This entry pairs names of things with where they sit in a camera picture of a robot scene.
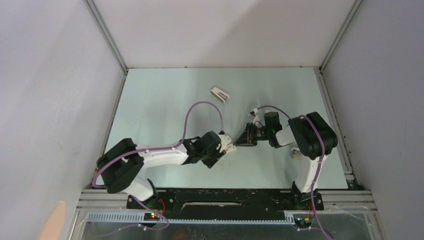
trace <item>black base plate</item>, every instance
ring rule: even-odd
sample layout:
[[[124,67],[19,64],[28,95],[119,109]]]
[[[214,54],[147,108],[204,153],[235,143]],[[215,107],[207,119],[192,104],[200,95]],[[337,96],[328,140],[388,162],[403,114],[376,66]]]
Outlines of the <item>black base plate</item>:
[[[188,220],[284,220],[284,211],[308,211],[310,202],[295,204],[289,189],[158,188],[165,203],[164,216]],[[127,209],[143,209],[131,196]],[[321,194],[316,210],[324,210]],[[161,210],[158,202],[153,209]]]

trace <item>light blue table surface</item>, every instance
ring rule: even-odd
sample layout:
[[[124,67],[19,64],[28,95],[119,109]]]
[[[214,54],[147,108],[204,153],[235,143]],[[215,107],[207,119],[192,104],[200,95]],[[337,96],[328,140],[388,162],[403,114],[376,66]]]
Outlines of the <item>light blue table surface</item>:
[[[226,103],[218,101],[210,93],[213,87],[229,93],[230,99]],[[130,69],[126,78],[106,151],[124,138],[149,146],[177,142],[188,109],[198,101],[210,101],[219,107],[225,132],[233,139],[251,121],[248,113],[262,105],[279,107],[291,117],[316,111],[329,122],[313,68],[137,68]],[[282,114],[280,122],[287,125]],[[191,112],[186,138],[208,131],[220,131],[219,115],[212,106],[201,104]],[[290,189],[301,165],[301,160],[290,158],[288,147],[275,149],[262,141],[256,147],[238,147],[211,169],[198,162],[141,172],[156,187]],[[101,177],[97,182],[103,183]],[[318,187],[347,188],[336,149],[322,168]]]

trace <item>transparent panel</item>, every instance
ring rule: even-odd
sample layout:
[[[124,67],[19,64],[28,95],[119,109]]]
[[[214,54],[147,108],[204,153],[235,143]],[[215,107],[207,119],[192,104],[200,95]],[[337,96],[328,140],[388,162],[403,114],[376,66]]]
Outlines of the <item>transparent panel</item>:
[[[324,228],[335,239],[371,240],[367,221],[363,214],[320,214],[319,219]],[[249,224],[171,224],[159,231],[146,230],[142,227],[129,227],[115,234],[103,235],[134,223],[88,222],[85,226],[84,240],[325,240],[320,230],[297,231],[293,225],[249,225]]]

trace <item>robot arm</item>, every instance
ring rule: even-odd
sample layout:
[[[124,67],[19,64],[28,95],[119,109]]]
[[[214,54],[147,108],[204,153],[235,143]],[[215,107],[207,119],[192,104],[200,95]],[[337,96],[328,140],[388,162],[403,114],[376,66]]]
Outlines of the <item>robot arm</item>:
[[[302,117],[295,117],[288,120],[288,125],[282,127],[280,124],[279,115],[277,112],[267,112],[264,114],[265,125],[260,127],[256,124],[259,122],[259,117],[256,115],[258,111],[253,110],[250,114],[253,118],[253,123],[248,123],[243,134],[234,142],[235,146],[253,147],[258,144],[258,141],[268,141],[269,145],[274,148],[296,143],[302,153],[302,168],[300,174],[292,185],[292,192],[295,193],[296,201],[301,202],[310,199],[311,184],[314,180],[318,169],[318,159],[321,156],[322,149],[319,139],[313,131],[311,125]],[[321,164],[327,159],[332,149],[337,146],[337,137],[331,127],[317,113],[312,112],[306,115],[317,128],[319,135],[324,142],[325,156]]]
[[[124,192],[149,205],[156,202],[158,193],[153,182],[140,173],[142,168],[195,164],[199,161],[212,168],[222,156],[234,149],[230,142],[229,135],[224,132],[218,135],[213,131],[202,137],[184,139],[182,142],[160,147],[136,145],[131,138],[125,138],[97,161],[97,167],[101,169],[122,154],[139,150],[124,157],[126,161],[120,159],[110,165],[101,173],[101,177],[108,193]]]

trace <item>white wall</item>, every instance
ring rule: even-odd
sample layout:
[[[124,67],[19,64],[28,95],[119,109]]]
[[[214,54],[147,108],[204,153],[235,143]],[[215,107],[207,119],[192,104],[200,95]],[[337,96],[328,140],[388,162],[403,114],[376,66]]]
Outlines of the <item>white wall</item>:
[[[0,238],[64,238],[93,175],[122,72],[82,0],[0,0]]]
[[[365,1],[325,74],[390,240],[424,235],[423,9],[422,0]]]
[[[318,66],[354,0],[96,0],[130,68]]]

